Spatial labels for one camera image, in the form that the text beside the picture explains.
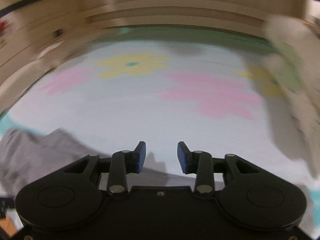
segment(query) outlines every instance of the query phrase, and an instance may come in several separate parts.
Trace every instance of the wooden wall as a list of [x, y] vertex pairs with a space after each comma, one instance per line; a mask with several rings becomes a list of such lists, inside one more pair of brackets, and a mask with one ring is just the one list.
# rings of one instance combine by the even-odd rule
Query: wooden wall
[[82, 0], [80, 17], [107, 28], [139, 24], [215, 27], [263, 37], [268, 14], [302, 18], [305, 0]]
[[[18, 1], [0, 0], [0, 10]], [[3, 16], [12, 33], [0, 48], [0, 85], [53, 41], [56, 30], [75, 25], [77, 13], [76, 0], [42, 0]]]

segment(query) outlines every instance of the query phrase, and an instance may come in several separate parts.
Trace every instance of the crumpled gray fabric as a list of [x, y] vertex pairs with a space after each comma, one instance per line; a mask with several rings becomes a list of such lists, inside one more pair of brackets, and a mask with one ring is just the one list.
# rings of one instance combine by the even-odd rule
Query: crumpled gray fabric
[[41, 137], [9, 129], [0, 141], [0, 183], [15, 197], [27, 184], [88, 154], [99, 154], [57, 129]]

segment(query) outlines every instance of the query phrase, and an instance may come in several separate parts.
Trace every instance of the mattress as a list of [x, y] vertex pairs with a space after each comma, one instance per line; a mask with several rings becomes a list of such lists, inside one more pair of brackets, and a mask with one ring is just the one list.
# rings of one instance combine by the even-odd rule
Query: mattress
[[301, 226], [316, 237], [309, 192], [320, 183], [282, 90], [262, 67], [272, 52], [264, 40], [219, 31], [125, 28], [35, 83], [2, 115], [0, 134], [63, 128], [106, 154], [143, 140], [144, 167], [181, 178], [179, 141], [217, 158], [233, 153], [304, 190]]

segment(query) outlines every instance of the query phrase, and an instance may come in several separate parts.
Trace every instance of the orange object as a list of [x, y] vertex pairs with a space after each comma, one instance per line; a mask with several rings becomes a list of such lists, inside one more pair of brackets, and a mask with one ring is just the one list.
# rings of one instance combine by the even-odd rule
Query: orange object
[[15, 228], [12, 220], [10, 219], [9, 216], [7, 216], [6, 218], [2, 218], [0, 219], [0, 227], [2, 227], [2, 229], [11, 237], [13, 236], [15, 233], [17, 233], [17, 229]]

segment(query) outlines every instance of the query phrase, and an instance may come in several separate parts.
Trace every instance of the screw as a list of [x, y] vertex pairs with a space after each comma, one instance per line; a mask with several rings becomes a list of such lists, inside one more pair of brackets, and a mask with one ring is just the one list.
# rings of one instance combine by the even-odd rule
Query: screw
[[163, 197], [163, 196], [165, 195], [165, 192], [164, 192], [164, 191], [158, 191], [158, 192], [157, 192], [157, 195], [158, 195], [159, 197]]
[[109, 190], [111, 193], [118, 194], [124, 192], [125, 188], [122, 185], [112, 185], [109, 187]]
[[24, 236], [23, 240], [35, 240], [31, 235]]
[[196, 190], [201, 194], [203, 194], [203, 193], [210, 193], [211, 191], [213, 191], [213, 188], [210, 185], [203, 184], [203, 185], [199, 185], [196, 188]]

